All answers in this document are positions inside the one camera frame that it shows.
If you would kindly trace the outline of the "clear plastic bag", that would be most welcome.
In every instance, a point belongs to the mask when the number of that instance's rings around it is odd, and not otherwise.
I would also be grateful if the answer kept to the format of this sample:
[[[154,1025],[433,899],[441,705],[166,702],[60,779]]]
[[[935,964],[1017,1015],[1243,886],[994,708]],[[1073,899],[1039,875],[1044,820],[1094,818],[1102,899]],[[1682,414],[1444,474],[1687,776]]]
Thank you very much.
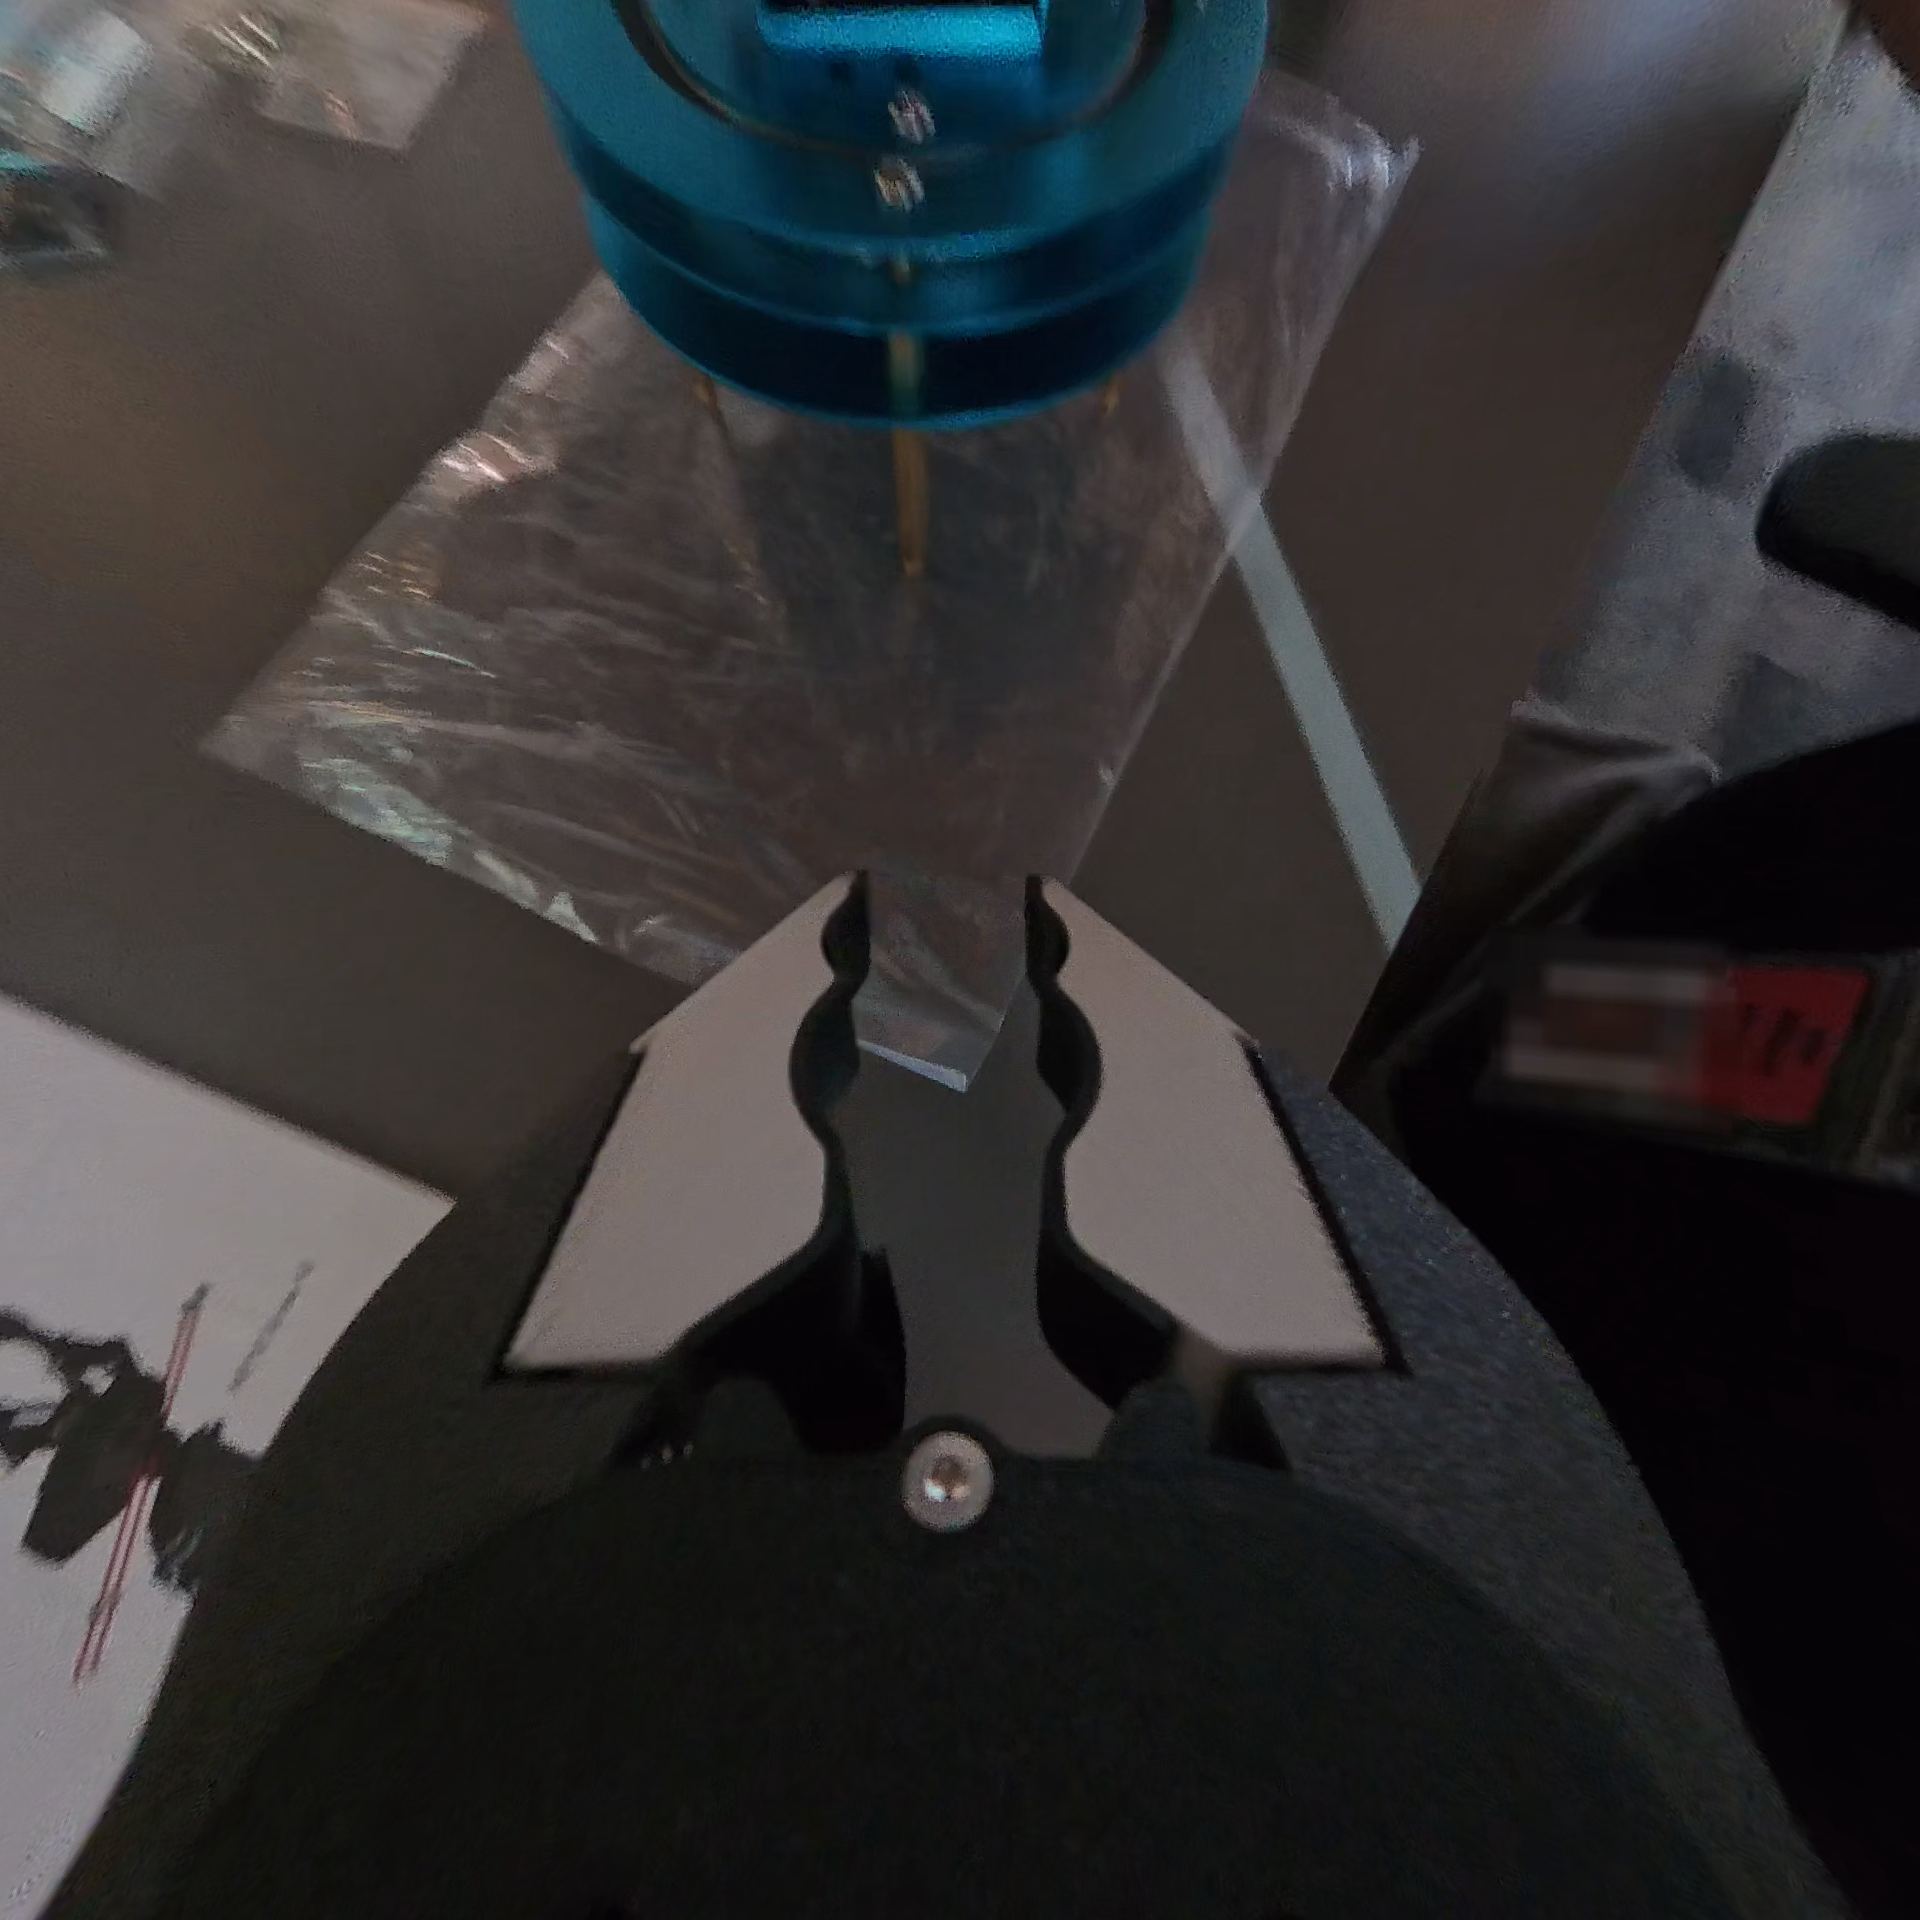
[[[686,988],[862,869],[858,1038],[967,1088],[1418,152],[1268,71],[1118,398],[930,436],[918,580],[876,431],[699,397],[596,276],[203,752]]]

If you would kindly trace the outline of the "blue toy robot arm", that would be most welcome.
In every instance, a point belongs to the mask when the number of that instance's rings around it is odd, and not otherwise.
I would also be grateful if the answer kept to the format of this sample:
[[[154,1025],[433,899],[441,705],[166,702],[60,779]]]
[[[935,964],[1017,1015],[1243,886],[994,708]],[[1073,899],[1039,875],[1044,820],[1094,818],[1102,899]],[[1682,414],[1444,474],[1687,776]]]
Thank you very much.
[[[1185,305],[1268,55],[1262,2],[518,2],[634,314],[715,383],[893,439],[1094,393]]]

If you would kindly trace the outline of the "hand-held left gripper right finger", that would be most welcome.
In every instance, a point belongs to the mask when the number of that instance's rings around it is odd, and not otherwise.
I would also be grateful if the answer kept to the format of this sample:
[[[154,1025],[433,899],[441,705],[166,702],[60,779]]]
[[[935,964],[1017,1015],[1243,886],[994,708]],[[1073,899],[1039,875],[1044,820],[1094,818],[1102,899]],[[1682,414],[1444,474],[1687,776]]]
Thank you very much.
[[[1380,1371],[1387,1335],[1243,1028],[1054,879],[1026,897],[1038,1311],[1073,1376]]]

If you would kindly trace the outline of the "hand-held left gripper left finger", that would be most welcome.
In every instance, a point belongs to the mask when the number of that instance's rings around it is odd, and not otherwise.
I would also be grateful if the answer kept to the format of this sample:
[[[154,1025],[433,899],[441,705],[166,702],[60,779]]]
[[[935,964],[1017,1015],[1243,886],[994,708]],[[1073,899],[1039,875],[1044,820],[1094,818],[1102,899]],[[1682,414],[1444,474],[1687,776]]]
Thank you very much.
[[[867,970],[867,879],[837,877],[642,1033],[506,1340],[509,1374],[690,1356],[852,1228],[837,1120]]]

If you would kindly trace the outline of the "grey desk with wooden edge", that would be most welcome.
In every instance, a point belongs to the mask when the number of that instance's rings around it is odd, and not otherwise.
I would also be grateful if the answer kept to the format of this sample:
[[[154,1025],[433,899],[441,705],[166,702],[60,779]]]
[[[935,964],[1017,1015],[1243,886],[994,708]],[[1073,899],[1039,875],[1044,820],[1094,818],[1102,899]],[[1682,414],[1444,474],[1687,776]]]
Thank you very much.
[[[1313,637],[1418,877],[1582,598],[1828,4],[1327,4],[1418,160],[1078,892],[1327,1081],[1387,959],[1281,661]],[[666,982],[199,744],[586,276],[493,28],[417,153],[214,118],[108,271],[4,290],[4,993],[463,1197]]]

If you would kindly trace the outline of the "pile of small parts bags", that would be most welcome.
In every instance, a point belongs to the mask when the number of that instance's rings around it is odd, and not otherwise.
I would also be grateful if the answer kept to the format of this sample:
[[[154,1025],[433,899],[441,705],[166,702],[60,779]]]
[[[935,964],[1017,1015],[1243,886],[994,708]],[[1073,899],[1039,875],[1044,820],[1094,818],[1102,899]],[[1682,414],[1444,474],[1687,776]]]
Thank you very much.
[[[450,2],[252,2],[224,4],[203,32],[267,124],[397,155],[487,17]]]

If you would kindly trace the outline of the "printed instruction manual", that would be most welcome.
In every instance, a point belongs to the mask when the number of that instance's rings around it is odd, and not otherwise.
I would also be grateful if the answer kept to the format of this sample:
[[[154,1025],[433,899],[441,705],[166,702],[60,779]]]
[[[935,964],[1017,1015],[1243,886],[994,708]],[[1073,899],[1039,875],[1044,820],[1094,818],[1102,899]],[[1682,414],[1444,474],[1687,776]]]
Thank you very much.
[[[50,1906],[252,1468],[445,1212],[4,998],[4,1915]]]

